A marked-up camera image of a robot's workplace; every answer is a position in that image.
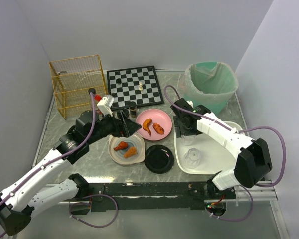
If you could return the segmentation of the beige bowl with handles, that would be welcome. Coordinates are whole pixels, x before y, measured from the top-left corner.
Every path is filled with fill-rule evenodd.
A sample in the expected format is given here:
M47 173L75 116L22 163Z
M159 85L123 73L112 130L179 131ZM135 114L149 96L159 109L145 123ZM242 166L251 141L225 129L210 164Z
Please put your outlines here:
M119 165L132 165L145 160L145 142L135 133L128 138L109 136L109 155Z

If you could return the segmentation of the clear faceted glass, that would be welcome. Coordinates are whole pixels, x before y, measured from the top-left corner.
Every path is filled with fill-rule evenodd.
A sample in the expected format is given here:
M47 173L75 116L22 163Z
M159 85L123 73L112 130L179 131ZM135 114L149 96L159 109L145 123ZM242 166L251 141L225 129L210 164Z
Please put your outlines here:
M184 164L189 169L195 169L200 165L201 159L201 151L197 148L191 148L184 155Z

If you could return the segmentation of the clear drinking glass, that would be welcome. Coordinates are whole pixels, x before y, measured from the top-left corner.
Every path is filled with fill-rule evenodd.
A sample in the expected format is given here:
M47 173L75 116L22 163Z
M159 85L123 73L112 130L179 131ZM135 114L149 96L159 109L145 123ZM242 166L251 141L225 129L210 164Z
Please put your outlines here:
M195 141L195 135L183 135L181 137L181 143L185 146L192 145Z

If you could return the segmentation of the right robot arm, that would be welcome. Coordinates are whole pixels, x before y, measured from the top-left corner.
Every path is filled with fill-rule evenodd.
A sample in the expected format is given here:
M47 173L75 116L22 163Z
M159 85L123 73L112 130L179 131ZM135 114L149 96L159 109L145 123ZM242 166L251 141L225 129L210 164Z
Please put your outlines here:
M171 109L183 128L211 137L235 158L234 168L219 171L208 180L215 191L239 185L252 188L272 170L268 144L262 138L252 139L239 133L207 107L193 108L184 98L172 103Z

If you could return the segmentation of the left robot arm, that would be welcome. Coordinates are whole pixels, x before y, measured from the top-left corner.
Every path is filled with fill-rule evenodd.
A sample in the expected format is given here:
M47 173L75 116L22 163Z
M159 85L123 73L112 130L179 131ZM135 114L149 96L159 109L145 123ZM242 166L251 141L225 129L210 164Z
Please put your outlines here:
M129 137L141 125L125 116L107 114L99 119L94 111L83 112L68 132L28 173L0 191L0 225L9 236L22 231L31 219L60 201L87 193L88 182L79 174L69 176L59 186L43 191L50 178L73 165L89 152L90 145L109 135Z

